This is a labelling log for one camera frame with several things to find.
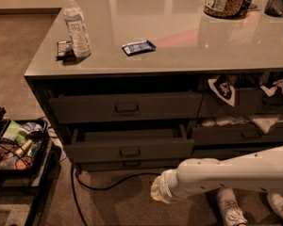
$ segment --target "floor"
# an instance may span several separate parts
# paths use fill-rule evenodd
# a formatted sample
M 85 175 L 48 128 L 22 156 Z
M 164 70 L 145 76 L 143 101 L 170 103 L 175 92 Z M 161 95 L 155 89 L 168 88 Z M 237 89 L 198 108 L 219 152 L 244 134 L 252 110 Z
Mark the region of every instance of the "floor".
M 32 120 L 43 116 L 23 75 L 55 17 L 53 14 L 0 15 L 0 105 L 5 107 L 8 118 Z M 163 171 L 83 171 L 79 177 L 87 185 L 106 187 L 132 174 Z M 223 225 L 215 200 L 216 191 L 176 204 L 164 204 L 150 197 L 154 179 L 153 175 L 134 177 L 105 191 L 89 190 L 74 179 L 75 194 L 87 225 Z M 35 225 L 83 225 L 75 207 L 71 182 L 71 163 L 63 153 L 60 172 L 51 186 L 43 212 L 36 216 Z M 249 225 L 283 225 L 267 205 L 264 194 L 238 189 L 235 192 Z M 0 225 L 24 225 L 29 202 L 19 204 L 19 201 L 12 197 L 8 201 L 0 200 Z

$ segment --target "clutter in bin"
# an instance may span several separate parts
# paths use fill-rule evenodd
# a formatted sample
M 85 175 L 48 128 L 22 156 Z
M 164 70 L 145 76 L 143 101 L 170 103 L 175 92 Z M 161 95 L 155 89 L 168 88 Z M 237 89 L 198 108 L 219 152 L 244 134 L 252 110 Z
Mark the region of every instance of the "clutter in bin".
M 31 121 L 20 124 L 10 120 L 0 137 L 0 171 L 29 170 L 42 146 L 44 127 Z

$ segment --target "plastic bottle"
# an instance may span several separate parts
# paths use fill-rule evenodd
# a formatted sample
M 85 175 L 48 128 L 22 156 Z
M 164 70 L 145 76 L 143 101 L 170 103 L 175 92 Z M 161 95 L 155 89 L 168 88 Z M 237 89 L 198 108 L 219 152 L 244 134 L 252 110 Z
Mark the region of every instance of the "plastic bottle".
M 76 57 L 88 57 L 92 53 L 89 36 L 86 32 L 84 16 L 75 0 L 64 0 L 64 20 Z

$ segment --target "power cord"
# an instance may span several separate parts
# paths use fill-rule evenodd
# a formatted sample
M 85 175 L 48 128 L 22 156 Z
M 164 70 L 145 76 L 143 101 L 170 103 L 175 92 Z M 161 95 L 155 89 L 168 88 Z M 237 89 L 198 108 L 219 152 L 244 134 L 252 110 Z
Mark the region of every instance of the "power cord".
M 83 222 L 83 224 L 85 226 L 87 226 L 88 224 L 87 224 L 86 220 L 84 219 L 84 216 L 83 216 L 82 211 L 81 211 L 81 209 L 79 207 L 79 204 L 78 204 L 78 201 L 77 201 L 77 197 L 76 197 L 76 194 L 75 194 L 74 171 L 75 171 L 75 178 L 79 182 L 80 185 L 86 187 L 87 189 L 96 190 L 96 191 L 105 191 L 105 190 L 112 189 L 115 186 L 117 186 L 117 185 L 121 184 L 122 182 L 124 182 L 124 181 L 126 181 L 126 180 L 128 180 L 130 178 L 133 178 L 133 177 L 138 177 L 138 176 L 143 176 L 143 175 L 160 176 L 160 173 L 144 172 L 144 173 L 138 173 L 138 174 L 127 176 L 127 177 L 123 178 L 122 180 L 120 180 L 119 182 L 117 182 L 117 183 L 115 183 L 115 184 L 113 184 L 111 186 L 107 186 L 107 187 L 94 187 L 94 186 L 87 186 L 86 184 L 84 184 L 79 179 L 79 174 L 80 174 L 81 171 L 76 168 L 76 165 L 72 164 L 72 167 L 71 167 L 71 180 L 72 180 L 72 190 L 73 190 L 74 199 L 75 199 L 75 206 L 76 206 L 78 214 L 80 215 L 81 220 L 82 220 L 82 222 Z

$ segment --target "shoe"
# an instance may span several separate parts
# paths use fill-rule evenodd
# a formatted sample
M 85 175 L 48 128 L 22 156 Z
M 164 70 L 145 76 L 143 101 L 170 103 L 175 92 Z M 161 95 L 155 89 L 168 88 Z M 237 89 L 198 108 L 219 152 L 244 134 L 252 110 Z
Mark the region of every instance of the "shoe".
M 217 194 L 217 202 L 225 226 L 237 226 L 239 224 L 247 223 L 247 220 L 242 214 L 242 210 L 237 205 L 232 188 L 221 187 Z
M 266 199 L 274 212 L 283 219 L 283 197 L 278 193 L 269 193 Z

